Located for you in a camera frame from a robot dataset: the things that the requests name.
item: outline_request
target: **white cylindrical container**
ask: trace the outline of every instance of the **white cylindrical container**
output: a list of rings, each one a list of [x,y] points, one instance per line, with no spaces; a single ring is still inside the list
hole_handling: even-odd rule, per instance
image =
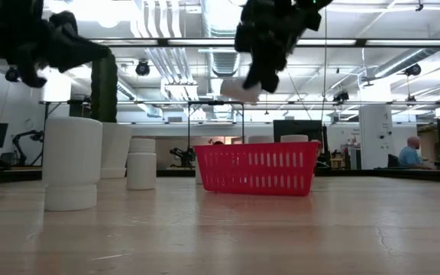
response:
[[[274,138],[272,136],[250,136],[247,142],[249,144],[273,143]]]
[[[131,128],[117,123],[103,123],[102,179],[117,179],[125,176]]]
[[[56,117],[45,125],[45,209],[81,210],[96,206],[101,171],[102,123],[88,118]]]
[[[304,134],[289,134],[286,136],[281,136],[281,142],[307,142],[309,136]]]
[[[127,189],[147,190],[156,188],[156,141],[134,138],[127,160]]]

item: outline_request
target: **security camera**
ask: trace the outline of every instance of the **security camera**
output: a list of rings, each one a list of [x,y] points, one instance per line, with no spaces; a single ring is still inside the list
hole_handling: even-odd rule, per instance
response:
[[[137,68],[135,68],[135,72],[139,76],[148,76],[150,73],[149,60],[146,59],[139,60]]]
[[[415,65],[412,65],[412,66],[406,68],[403,71],[403,74],[406,76],[418,76],[421,72],[422,72],[422,68],[420,67],[420,65],[415,64]]]
[[[20,73],[14,67],[10,67],[5,74],[6,80],[8,80],[9,82],[13,82],[13,83],[17,83],[19,77],[20,77]]]

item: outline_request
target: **white column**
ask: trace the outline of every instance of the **white column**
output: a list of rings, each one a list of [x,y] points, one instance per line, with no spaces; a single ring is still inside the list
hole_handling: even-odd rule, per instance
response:
[[[103,123],[102,179],[125,176],[131,128],[117,123]]]
[[[88,118],[49,118],[45,127],[45,209],[70,211],[96,205],[102,124]]]
[[[361,128],[361,168],[387,167],[393,153],[393,126],[389,105],[366,105],[359,110]]]

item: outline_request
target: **metal pole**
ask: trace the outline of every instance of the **metal pole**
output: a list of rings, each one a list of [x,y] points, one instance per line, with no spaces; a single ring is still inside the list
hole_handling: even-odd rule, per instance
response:
[[[189,117],[190,117],[189,112],[191,112],[190,110],[191,110],[191,102],[188,102],[188,148],[187,149],[189,149],[189,146],[190,146],[189,139],[191,136],[191,122],[189,120]]]
[[[40,162],[40,166],[42,167],[44,165],[44,146],[45,146],[45,125],[47,124],[47,119],[49,118],[49,107],[50,102],[45,102],[45,116],[44,116],[44,141],[42,141],[42,151],[40,152],[39,156],[41,156],[42,161]]]
[[[244,144],[245,143],[245,135],[244,135],[244,122],[245,122],[244,109],[245,109],[245,107],[244,107],[244,104],[241,104],[241,105],[242,105],[242,144]]]

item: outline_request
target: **fluorescent light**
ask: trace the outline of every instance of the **fluorescent light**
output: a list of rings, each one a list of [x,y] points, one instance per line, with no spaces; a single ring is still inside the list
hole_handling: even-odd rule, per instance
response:
[[[327,11],[334,12],[350,12],[350,13],[382,13],[382,12],[398,12],[398,11],[415,11],[414,7],[405,8],[338,8],[332,5],[326,7]]]
[[[438,40],[368,40],[367,46],[440,46]]]
[[[133,47],[133,46],[142,46],[142,47],[156,47],[159,45],[157,39],[149,39],[149,38],[129,38],[129,39],[91,39],[91,42],[106,45],[109,47]]]
[[[170,39],[171,46],[188,46],[188,45],[214,45],[214,46],[234,46],[233,39]]]
[[[143,104],[149,104],[149,105],[185,105],[185,104],[188,104],[187,101],[139,101],[139,102],[143,103]]]
[[[199,53],[237,53],[234,49],[216,49],[216,48],[208,48],[208,49],[198,49]]]
[[[356,44],[355,39],[329,39],[327,45],[329,46],[350,46]],[[300,39],[296,42],[299,46],[318,46],[325,45],[325,39]]]

